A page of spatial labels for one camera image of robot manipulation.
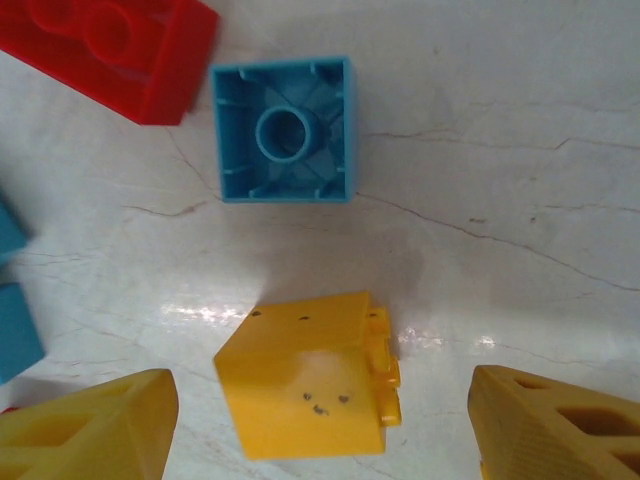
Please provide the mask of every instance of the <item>plastic toy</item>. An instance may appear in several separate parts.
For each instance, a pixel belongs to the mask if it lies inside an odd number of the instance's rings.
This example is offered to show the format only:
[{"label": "plastic toy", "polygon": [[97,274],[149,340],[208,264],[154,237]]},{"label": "plastic toy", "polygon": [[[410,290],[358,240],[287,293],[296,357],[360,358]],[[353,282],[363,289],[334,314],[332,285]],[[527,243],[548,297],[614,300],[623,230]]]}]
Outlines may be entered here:
[{"label": "plastic toy", "polygon": [[0,385],[43,358],[44,350],[20,286],[0,286]]},{"label": "plastic toy", "polygon": [[0,50],[136,123],[177,125],[218,18],[197,0],[3,0]]},{"label": "plastic toy", "polygon": [[214,66],[226,202],[348,202],[355,74],[348,58]]},{"label": "plastic toy", "polygon": [[256,307],[214,359],[247,457],[384,452],[401,423],[390,332],[366,292]]},{"label": "plastic toy", "polygon": [[169,370],[0,416],[3,480],[160,480],[178,417]]},{"label": "plastic toy", "polygon": [[9,210],[0,201],[0,267],[27,244],[27,238]]},{"label": "plastic toy", "polygon": [[469,416],[485,480],[638,480],[640,404],[480,366]]}]

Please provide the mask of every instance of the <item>black marking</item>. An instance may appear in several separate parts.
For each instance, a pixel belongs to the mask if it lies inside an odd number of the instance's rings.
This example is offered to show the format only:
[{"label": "black marking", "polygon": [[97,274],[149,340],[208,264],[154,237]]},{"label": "black marking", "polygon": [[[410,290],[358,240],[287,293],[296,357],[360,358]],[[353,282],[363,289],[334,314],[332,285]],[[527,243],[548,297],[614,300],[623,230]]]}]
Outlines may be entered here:
[{"label": "black marking", "polygon": [[314,405],[313,411],[316,412],[318,415],[329,415],[329,412],[327,412],[324,408],[320,408],[319,405]]}]

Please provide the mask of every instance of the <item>block hole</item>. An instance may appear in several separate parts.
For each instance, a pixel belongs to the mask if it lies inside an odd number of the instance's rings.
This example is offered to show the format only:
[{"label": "block hole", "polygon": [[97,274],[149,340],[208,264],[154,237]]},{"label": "block hole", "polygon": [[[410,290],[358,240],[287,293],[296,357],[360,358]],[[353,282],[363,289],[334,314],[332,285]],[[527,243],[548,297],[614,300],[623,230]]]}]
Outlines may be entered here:
[{"label": "block hole", "polygon": [[6,445],[9,447],[60,447],[91,421],[90,415],[51,415],[36,420]]},{"label": "block hole", "polygon": [[256,126],[260,151],[276,163],[294,163],[310,158],[322,146],[323,138],[318,117],[302,108],[270,108],[262,114]]},{"label": "block hole", "polygon": [[640,453],[614,453],[613,456],[624,463],[636,475],[640,476]]},{"label": "block hole", "polygon": [[600,437],[640,436],[640,425],[604,408],[559,408],[558,413],[587,435]]},{"label": "block hole", "polygon": [[549,387],[536,382],[532,382],[531,380],[515,378],[514,381],[521,387],[527,388],[529,390],[548,390],[549,389]]},{"label": "block hole", "polygon": [[27,470],[26,465],[0,465],[0,480],[18,480]]}]

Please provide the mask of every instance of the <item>crack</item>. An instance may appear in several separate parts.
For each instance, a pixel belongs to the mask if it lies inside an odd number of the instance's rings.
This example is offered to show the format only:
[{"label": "crack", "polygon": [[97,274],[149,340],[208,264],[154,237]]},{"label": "crack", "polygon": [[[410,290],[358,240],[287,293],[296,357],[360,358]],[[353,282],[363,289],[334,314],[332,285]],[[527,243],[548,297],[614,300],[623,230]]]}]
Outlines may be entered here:
[{"label": "crack", "polygon": [[532,248],[532,247],[530,247],[528,245],[523,245],[521,243],[513,242],[511,240],[506,240],[504,238],[493,237],[491,235],[481,235],[481,234],[478,234],[478,233],[474,233],[474,232],[472,232],[470,230],[467,230],[465,228],[459,227],[457,225],[454,225],[454,224],[451,224],[451,223],[447,223],[447,222],[444,222],[442,220],[437,220],[435,218],[427,217],[427,216],[425,216],[425,215],[423,215],[421,213],[416,212],[415,210],[411,210],[410,208],[403,207],[402,205],[399,205],[397,203],[391,202],[389,200],[385,200],[385,199],[382,199],[382,198],[375,197],[373,195],[367,195],[367,194],[360,193],[360,192],[358,192],[357,195],[359,197],[366,198],[366,199],[369,199],[369,200],[374,201],[374,202],[382,203],[384,205],[388,205],[390,207],[397,208],[398,210],[401,210],[401,211],[403,211],[405,213],[413,215],[414,217],[417,217],[417,218],[419,218],[421,220],[424,220],[425,222],[432,223],[432,224],[435,224],[435,225],[440,225],[442,227],[447,227],[447,228],[450,228],[452,230],[456,230],[456,231],[458,231],[460,233],[464,233],[465,235],[467,235],[469,237],[472,237],[472,238],[476,238],[478,240],[491,240],[492,242],[501,243],[501,244],[504,244],[504,245],[509,245],[511,247],[514,247],[514,248],[519,248],[521,250],[525,250],[525,251],[527,251],[527,252],[529,252],[529,253],[537,256],[537,257],[544,258],[546,260],[549,260],[550,262],[553,262],[553,263],[555,263],[557,265],[565,267],[565,268],[571,270],[572,272],[577,273],[578,275],[581,275],[581,276],[583,276],[585,278],[589,278],[589,279],[594,280],[596,282],[604,283],[606,285],[609,285],[610,287],[617,288],[617,289],[625,291],[625,292],[634,292],[634,293],[640,292],[640,288],[638,288],[638,287],[632,287],[632,286],[628,286],[628,285],[623,285],[623,284],[620,284],[620,283],[613,282],[611,280],[607,280],[606,278],[602,278],[602,277],[598,277],[596,275],[592,275],[592,274],[590,274],[588,272],[585,272],[584,270],[579,269],[578,267],[575,267],[575,266],[571,265],[570,263],[567,263],[567,262],[564,262],[562,260],[559,260],[559,259],[557,259],[555,257],[552,257],[551,255],[549,255],[547,253],[544,253],[544,252],[541,252],[539,250],[536,250],[535,248]]},{"label": "crack", "polygon": [[418,131],[413,133],[393,133],[393,132],[370,132],[365,133],[365,138],[391,138],[396,140],[413,140],[416,142],[423,143],[451,143],[451,144],[459,144],[459,145],[471,145],[476,147],[483,148],[493,148],[496,150],[510,150],[510,149],[528,149],[528,150],[546,150],[546,151],[557,151],[561,150],[565,145],[569,143],[586,143],[589,145],[596,145],[601,147],[615,147],[615,148],[623,148],[626,150],[638,151],[640,150],[640,145],[626,145],[623,143],[612,143],[612,142],[601,142],[598,140],[589,140],[586,138],[579,137],[570,137],[562,142],[558,143],[555,146],[550,147],[541,147],[538,145],[525,145],[525,144],[515,144],[515,145],[502,145],[502,144],[491,144],[486,142],[480,142],[475,140],[463,140],[463,139],[452,139],[452,138],[424,138],[424,135],[430,133],[429,131]]},{"label": "crack", "polygon": [[472,107],[486,107],[492,108],[494,106],[499,107],[510,107],[510,108],[537,108],[537,107],[567,107],[567,108],[578,108],[581,110],[585,110],[591,113],[629,113],[640,106],[640,102],[633,102],[629,104],[627,108],[600,108],[595,107],[593,105],[587,105],[580,102],[524,102],[524,103],[515,103],[515,102],[504,102],[504,101],[494,101],[494,102],[469,102],[469,106]]},{"label": "crack", "polygon": [[66,264],[66,263],[74,263],[74,262],[83,262],[87,260],[88,259],[85,257],[69,258],[67,260],[51,261],[51,262],[45,262],[45,263],[26,263],[26,262],[21,262],[17,260],[15,264],[21,267],[48,267],[49,265],[57,265],[61,263]]},{"label": "crack", "polygon": [[386,478],[391,478],[392,480],[397,480],[397,477],[394,477],[393,475],[391,475],[390,473],[387,473],[383,470],[379,470],[371,465],[367,465],[366,463],[362,462],[361,460],[358,460],[356,457],[351,457],[351,459],[357,463],[358,465],[360,465],[362,468],[369,470],[370,472],[375,472],[378,475],[382,475],[383,477]]},{"label": "crack", "polygon": [[77,367],[78,365],[104,365],[106,363],[118,363],[118,362],[126,362],[128,359],[126,358],[118,358],[115,360],[101,360],[101,361],[93,361],[93,362],[86,362],[86,361],[57,361],[57,360],[51,360],[51,363],[54,365],[63,365],[66,367]]},{"label": "crack", "polygon": [[197,449],[192,450],[192,453],[198,457],[211,461],[211,457],[213,456],[214,461],[218,460],[221,465],[226,465],[232,472],[245,477],[254,478],[256,480],[270,480],[270,478],[261,472],[258,467],[244,462],[243,459],[234,457],[232,455],[233,450],[221,445],[217,440],[200,434],[200,432],[184,423],[178,423],[177,431],[179,430],[183,430],[186,434],[191,436],[195,440],[196,444],[206,447],[204,452],[200,452]]},{"label": "crack", "polygon": [[56,283],[61,283],[63,285],[67,285],[73,288],[80,288],[80,285],[76,285],[75,283],[67,282],[66,280],[62,280],[60,277],[56,277],[55,275],[44,275],[42,273],[37,274],[38,278],[46,278],[48,280],[53,280]]},{"label": "crack", "polygon": [[444,417],[447,415],[464,415],[465,412],[461,411],[449,411],[449,412],[434,412],[434,413],[425,413],[425,417]]},{"label": "crack", "polygon": [[578,205],[578,206],[543,205],[542,208],[548,208],[550,210],[564,210],[566,212],[575,212],[578,210],[592,209],[592,210],[611,210],[611,211],[619,211],[619,212],[640,213],[640,208],[620,207],[616,205],[600,205],[597,203],[585,203],[584,205]]},{"label": "crack", "polygon": [[[472,342],[468,342],[465,340],[458,340],[455,338],[442,338],[442,337],[438,337],[438,336],[428,336],[428,335],[421,335],[416,337],[418,340],[438,340],[441,341],[443,343],[455,343],[455,344],[461,344],[461,345],[472,345]],[[587,368],[591,368],[593,370],[600,370],[600,371],[605,371],[605,372],[612,372],[612,373],[617,373],[620,375],[628,375],[632,378],[640,378],[640,375],[636,375],[634,373],[631,372],[622,372],[620,370],[616,370],[616,369],[612,369],[612,368],[606,368],[606,365],[601,365],[597,360],[558,360],[555,358],[551,358],[551,357],[547,357],[545,355],[541,355],[539,353],[535,353],[532,352],[531,350],[527,350],[525,348],[520,348],[520,347],[513,347],[511,345],[506,345],[504,343],[491,343],[490,345],[485,345],[487,348],[504,348],[507,350],[513,350],[515,352],[520,352],[520,353],[524,353],[525,355],[530,355],[532,357],[535,358],[539,358],[540,360],[544,360],[546,362],[549,363],[554,363],[556,365],[582,365],[583,367],[587,367]],[[630,360],[629,363],[633,363],[633,364],[639,364],[640,362],[636,362],[634,360]],[[454,415],[456,412],[438,412],[438,413],[433,413],[433,414],[427,414],[427,416],[434,416],[434,415]]]},{"label": "crack", "polygon": [[78,253],[64,253],[61,255],[51,255],[48,253],[34,253],[34,252],[24,252],[22,253],[22,255],[24,256],[30,256],[30,257],[47,257],[47,258],[68,258],[68,257],[77,257],[77,258],[91,258],[90,255],[80,255]]},{"label": "crack", "polygon": [[182,151],[182,148],[180,148],[180,145],[178,145],[178,142],[176,141],[176,137],[173,135],[173,132],[169,129],[169,127],[164,127],[164,129],[169,134],[169,137],[171,138],[171,143],[173,143],[173,147],[176,149],[176,153],[178,154],[177,156],[174,156],[174,158],[177,160],[180,160],[185,165],[187,165],[187,167],[189,167],[189,169],[200,179],[200,181],[202,182],[202,185],[204,185],[204,187],[213,194],[216,200],[221,200],[220,196],[214,192],[211,186],[209,186],[209,184],[207,183],[205,178],[202,176],[200,171],[196,167],[194,167],[191,162],[189,162],[187,155]]},{"label": "crack", "polygon": [[195,213],[200,207],[202,207],[202,206],[204,206],[206,204],[207,204],[206,201],[202,201],[200,203],[196,203],[195,205],[191,205],[189,207],[186,207],[183,210],[180,210],[179,212],[176,212],[176,213],[156,212],[155,210],[150,210],[150,209],[144,208],[144,207],[138,207],[136,205],[123,205],[122,208],[126,208],[126,209],[129,209],[129,210],[137,210],[139,212],[144,212],[144,213],[147,213],[149,215],[156,216],[156,217],[179,218],[179,217],[184,217],[186,215],[190,215],[192,213]]}]

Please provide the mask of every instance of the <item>yellow toy block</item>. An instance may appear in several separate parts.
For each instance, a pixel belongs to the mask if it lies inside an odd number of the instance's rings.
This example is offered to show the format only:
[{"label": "yellow toy block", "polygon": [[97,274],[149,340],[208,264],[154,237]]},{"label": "yellow toy block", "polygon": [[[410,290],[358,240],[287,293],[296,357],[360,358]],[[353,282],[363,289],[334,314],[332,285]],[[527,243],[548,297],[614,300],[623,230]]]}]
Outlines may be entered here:
[{"label": "yellow toy block", "polygon": [[159,480],[178,418],[169,370],[0,416],[0,480]]},{"label": "yellow toy block", "polygon": [[480,366],[469,416],[485,480],[640,479],[640,404]]},{"label": "yellow toy block", "polygon": [[390,336],[366,292],[256,307],[214,359],[247,457],[384,452],[401,423]]}]

